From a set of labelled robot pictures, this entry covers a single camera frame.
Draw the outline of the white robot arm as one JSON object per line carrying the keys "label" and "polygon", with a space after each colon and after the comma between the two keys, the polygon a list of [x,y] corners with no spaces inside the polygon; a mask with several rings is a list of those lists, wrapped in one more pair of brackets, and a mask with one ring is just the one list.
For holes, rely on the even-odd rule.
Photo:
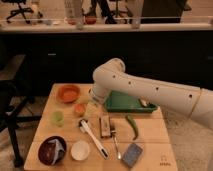
{"label": "white robot arm", "polygon": [[183,114],[213,130],[213,90],[129,75],[125,63],[112,58],[93,71],[90,97],[103,104],[112,91]]}

